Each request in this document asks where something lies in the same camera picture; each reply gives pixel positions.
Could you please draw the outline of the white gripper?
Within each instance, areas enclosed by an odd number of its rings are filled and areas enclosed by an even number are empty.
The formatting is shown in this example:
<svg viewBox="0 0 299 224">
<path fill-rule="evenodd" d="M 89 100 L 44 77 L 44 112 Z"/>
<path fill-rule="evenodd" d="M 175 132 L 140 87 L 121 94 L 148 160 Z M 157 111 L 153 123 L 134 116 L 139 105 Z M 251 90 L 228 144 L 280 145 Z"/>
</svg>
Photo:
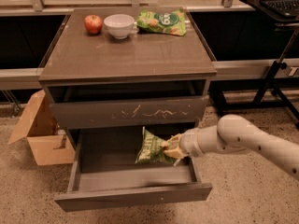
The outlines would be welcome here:
<svg viewBox="0 0 299 224">
<path fill-rule="evenodd" d="M 174 166 L 185 157 L 198 158 L 204 155 L 199 145 L 199 129 L 189 129 L 183 134 L 171 136 L 168 140 L 162 142 L 164 154 L 175 159 Z"/>
</svg>

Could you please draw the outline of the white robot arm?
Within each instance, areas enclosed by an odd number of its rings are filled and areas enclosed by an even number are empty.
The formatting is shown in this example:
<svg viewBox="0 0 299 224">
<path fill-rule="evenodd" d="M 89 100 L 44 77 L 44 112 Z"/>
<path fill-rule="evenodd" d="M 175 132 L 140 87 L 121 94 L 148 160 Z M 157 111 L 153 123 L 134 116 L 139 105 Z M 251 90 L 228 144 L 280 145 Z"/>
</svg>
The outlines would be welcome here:
<svg viewBox="0 0 299 224">
<path fill-rule="evenodd" d="M 246 148 L 299 180 L 299 146 L 260 130 L 238 115 L 225 115 L 214 126 L 189 129 L 163 142 L 164 154 L 179 160 Z"/>
</svg>

